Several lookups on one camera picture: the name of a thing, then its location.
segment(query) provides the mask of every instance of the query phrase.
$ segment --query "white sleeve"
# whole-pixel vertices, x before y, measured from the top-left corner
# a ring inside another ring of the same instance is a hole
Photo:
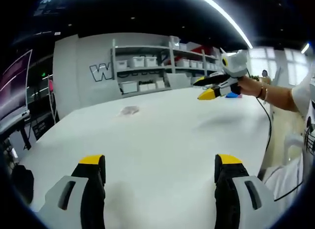
[[[295,105],[299,109],[302,117],[305,118],[309,109],[311,100],[310,82],[315,67],[311,66],[310,72],[304,80],[292,89],[292,97]]]

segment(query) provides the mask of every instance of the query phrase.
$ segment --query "monitor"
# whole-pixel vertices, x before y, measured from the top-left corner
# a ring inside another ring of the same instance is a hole
[[[27,105],[27,76],[32,50],[19,57],[0,76],[0,133],[25,118]]]

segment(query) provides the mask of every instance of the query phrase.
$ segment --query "ceiling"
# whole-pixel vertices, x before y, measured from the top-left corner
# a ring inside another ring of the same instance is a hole
[[[226,51],[247,48],[230,23],[203,0],[19,1],[23,3],[15,6],[16,15],[4,21],[8,29],[1,43],[14,48],[7,56],[36,47],[33,56],[39,59],[52,53],[55,40],[62,37],[117,32],[175,35],[183,42]],[[308,13],[312,0],[213,1],[234,19],[254,47],[301,50],[313,41],[315,23]]]

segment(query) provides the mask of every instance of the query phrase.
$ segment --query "white table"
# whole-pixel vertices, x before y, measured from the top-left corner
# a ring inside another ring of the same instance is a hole
[[[200,101],[187,88],[83,108],[52,127],[21,162],[34,174],[38,211],[46,192],[79,160],[106,159],[107,229],[214,228],[215,155],[231,154],[257,175],[269,121],[255,98]],[[126,106],[140,112],[119,116]]]

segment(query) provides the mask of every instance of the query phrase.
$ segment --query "window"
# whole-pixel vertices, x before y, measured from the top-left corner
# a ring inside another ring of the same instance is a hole
[[[309,72],[306,57],[297,50],[285,49],[284,52],[288,61],[289,84],[298,85]]]
[[[275,50],[273,48],[254,48],[249,50],[252,75],[261,76],[263,70],[274,79],[277,72]]]

